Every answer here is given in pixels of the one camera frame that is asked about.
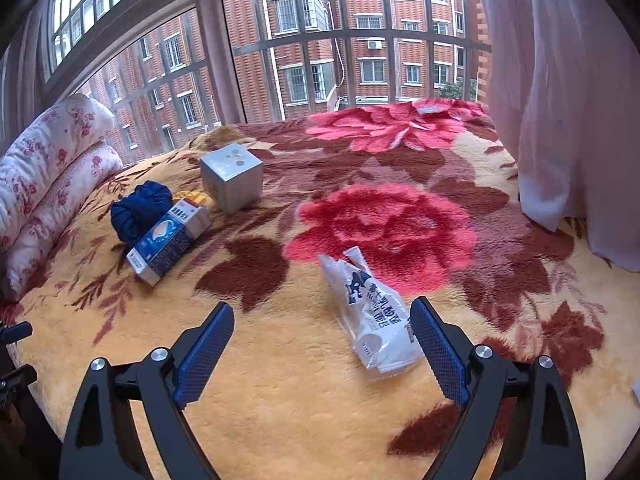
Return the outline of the blue white carton box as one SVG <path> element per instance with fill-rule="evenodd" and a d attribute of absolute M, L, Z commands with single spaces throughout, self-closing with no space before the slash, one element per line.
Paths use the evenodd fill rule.
<path fill-rule="evenodd" d="M 211 223 L 204 205 L 179 200 L 130 249 L 128 263 L 140 280 L 155 286 Z"/>

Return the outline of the white plastic food bag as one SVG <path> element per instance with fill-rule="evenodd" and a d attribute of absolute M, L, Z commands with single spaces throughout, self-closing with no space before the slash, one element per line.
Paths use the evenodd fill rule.
<path fill-rule="evenodd" d="M 404 300 L 374 277 L 359 247 L 341 259 L 321 255 L 319 263 L 337 322 L 370 377 L 398 375 L 423 358 Z"/>

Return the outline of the yellow plastic toy part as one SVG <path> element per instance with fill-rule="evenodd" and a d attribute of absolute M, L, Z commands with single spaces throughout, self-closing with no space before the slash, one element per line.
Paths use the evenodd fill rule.
<path fill-rule="evenodd" d="M 215 200 L 202 190 L 179 191 L 172 196 L 174 204 L 180 202 L 180 200 L 188 200 L 190 203 L 203 206 L 207 210 L 215 210 L 217 207 Z"/>

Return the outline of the silver grey square box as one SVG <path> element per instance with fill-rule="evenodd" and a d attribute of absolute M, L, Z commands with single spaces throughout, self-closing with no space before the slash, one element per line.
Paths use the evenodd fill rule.
<path fill-rule="evenodd" d="M 200 169 L 204 191 L 225 214 L 234 214 L 262 196 L 264 163 L 240 144 L 203 155 Z"/>

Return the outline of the dark blue rolled cloth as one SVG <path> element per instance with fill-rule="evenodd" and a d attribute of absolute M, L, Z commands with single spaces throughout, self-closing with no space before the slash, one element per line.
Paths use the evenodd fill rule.
<path fill-rule="evenodd" d="M 122 243 L 134 246 L 171 206 L 172 194 L 166 185 L 145 181 L 111 206 L 111 224 Z"/>

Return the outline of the floral white folded quilt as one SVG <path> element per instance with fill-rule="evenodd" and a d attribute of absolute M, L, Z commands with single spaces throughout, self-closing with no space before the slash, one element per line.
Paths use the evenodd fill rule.
<path fill-rule="evenodd" d="M 48 108 L 1 157 L 1 291 L 20 300 L 93 190 L 122 170 L 105 138 L 113 113 L 74 94 Z"/>

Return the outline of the floral plush bed blanket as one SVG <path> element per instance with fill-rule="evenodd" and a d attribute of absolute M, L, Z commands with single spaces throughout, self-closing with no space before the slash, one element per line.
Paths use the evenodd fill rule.
<path fill-rule="evenodd" d="M 128 264 L 108 213 L 136 185 L 181 194 L 200 159 L 235 143 L 262 161 L 258 202 L 215 212 L 155 286 Z M 2 304 L 34 332 L 12 349 L 32 364 L 32 394 L 56 432 L 95 356 L 142 358 L 224 301 L 235 328 L 201 399 L 186 409 L 225 479 L 419 479 L 458 408 L 427 362 L 373 378 L 341 326 L 348 298 L 320 257 L 358 248 L 405 300 L 500 356 L 558 364 L 591 479 L 606 477 L 639 430 L 639 277 L 595 255 L 582 220 L 554 231 L 522 214 L 518 168 L 472 105 L 352 108 L 221 127 L 138 162 L 99 186 L 66 226 L 35 286 Z"/>

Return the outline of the white sheer curtain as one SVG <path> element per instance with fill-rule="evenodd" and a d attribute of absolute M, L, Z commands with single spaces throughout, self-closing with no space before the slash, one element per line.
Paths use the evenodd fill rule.
<path fill-rule="evenodd" d="M 639 266 L 639 53 L 605 0 L 482 0 L 498 137 L 522 211 L 587 225 L 590 249 Z"/>

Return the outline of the window frame with bars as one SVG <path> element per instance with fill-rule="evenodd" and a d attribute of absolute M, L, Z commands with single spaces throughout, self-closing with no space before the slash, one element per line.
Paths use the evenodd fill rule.
<path fill-rule="evenodd" d="M 81 93 L 128 164 L 236 122 L 485 102 L 482 0 L 1 0 L 1 142 Z"/>

